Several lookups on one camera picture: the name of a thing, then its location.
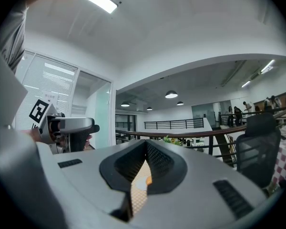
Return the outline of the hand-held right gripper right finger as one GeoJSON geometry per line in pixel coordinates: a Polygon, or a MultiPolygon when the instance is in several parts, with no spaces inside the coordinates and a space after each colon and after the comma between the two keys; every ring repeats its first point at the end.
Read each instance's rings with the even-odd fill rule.
{"type": "Polygon", "coordinates": [[[281,196],[267,198],[252,181],[217,158],[177,145],[150,140],[181,156],[187,164],[184,180],[173,191],[149,195],[143,208],[134,216],[139,229],[250,229],[259,222],[281,196]],[[252,211],[237,219],[214,186],[226,180],[252,206],[252,211]]]}

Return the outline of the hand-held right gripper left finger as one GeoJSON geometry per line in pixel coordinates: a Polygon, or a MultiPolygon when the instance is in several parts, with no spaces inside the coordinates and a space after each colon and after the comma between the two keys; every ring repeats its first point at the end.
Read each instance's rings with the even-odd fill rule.
{"type": "Polygon", "coordinates": [[[101,162],[120,151],[138,147],[131,141],[97,150],[53,155],[37,143],[37,194],[48,228],[145,229],[147,218],[131,218],[130,192],[113,190],[100,173],[101,162]]]}

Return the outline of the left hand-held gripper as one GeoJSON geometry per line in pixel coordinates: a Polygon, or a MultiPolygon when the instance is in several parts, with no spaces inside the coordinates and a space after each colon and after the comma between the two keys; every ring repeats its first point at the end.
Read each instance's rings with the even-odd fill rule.
{"type": "Polygon", "coordinates": [[[37,100],[29,118],[33,121],[31,133],[46,143],[53,154],[83,151],[88,135],[100,130],[93,118],[65,117],[49,100],[37,100]]]}

